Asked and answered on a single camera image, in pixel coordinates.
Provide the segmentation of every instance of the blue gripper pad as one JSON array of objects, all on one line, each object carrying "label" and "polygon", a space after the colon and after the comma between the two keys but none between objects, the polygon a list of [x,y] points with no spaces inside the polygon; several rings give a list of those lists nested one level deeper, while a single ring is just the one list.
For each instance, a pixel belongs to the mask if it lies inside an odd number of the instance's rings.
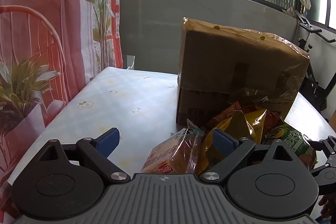
[{"label": "blue gripper pad", "polygon": [[107,158],[119,144],[119,130],[116,128],[111,128],[103,135],[95,139],[95,141],[97,142],[96,149]]},{"label": "blue gripper pad", "polygon": [[229,156],[239,146],[237,139],[219,128],[216,128],[213,132],[212,143],[224,157]]}]

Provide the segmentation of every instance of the printed curtain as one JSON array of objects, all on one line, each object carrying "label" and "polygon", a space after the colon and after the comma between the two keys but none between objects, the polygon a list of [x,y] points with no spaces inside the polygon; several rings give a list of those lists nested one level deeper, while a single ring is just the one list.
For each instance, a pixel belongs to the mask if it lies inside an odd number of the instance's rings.
[{"label": "printed curtain", "polygon": [[122,68],[119,0],[0,0],[0,222],[29,146],[104,68]]}]

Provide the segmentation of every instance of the green snack package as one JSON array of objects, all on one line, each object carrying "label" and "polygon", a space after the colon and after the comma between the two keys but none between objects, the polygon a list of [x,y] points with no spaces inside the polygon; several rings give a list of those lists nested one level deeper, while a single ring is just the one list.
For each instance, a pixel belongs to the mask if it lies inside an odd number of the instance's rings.
[{"label": "green snack package", "polygon": [[283,140],[299,157],[302,163],[311,170],[317,163],[316,151],[307,143],[303,135],[288,124],[272,129],[264,136],[263,144],[271,144],[274,139]]}]

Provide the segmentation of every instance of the metal screw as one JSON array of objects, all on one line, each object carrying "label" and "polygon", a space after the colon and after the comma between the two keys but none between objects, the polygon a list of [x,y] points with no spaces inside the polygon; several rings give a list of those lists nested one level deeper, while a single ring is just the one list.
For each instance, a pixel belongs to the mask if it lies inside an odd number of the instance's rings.
[{"label": "metal screw", "polygon": [[127,178],[127,174],[124,172],[115,172],[111,175],[111,179],[113,180],[124,180]]},{"label": "metal screw", "polygon": [[219,179],[219,174],[216,172],[207,172],[203,174],[203,178],[206,180],[216,180]]}]

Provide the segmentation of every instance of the white tablecloth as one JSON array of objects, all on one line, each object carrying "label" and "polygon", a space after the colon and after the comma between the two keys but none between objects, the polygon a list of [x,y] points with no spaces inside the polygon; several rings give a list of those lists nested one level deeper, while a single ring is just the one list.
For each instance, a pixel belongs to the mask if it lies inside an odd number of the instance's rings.
[{"label": "white tablecloth", "polygon": [[[112,127],[120,144],[109,156],[130,176],[140,172],[151,149],[176,133],[177,75],[108,67],[93,79],[47,126],[14,169],[12,184],[36,152],[49,140],[76,143],[96,138]],[[335,135],[323,117],[301,95],[285,121],[312,140]],[[319,165],[326,158],[318,153]]]}]

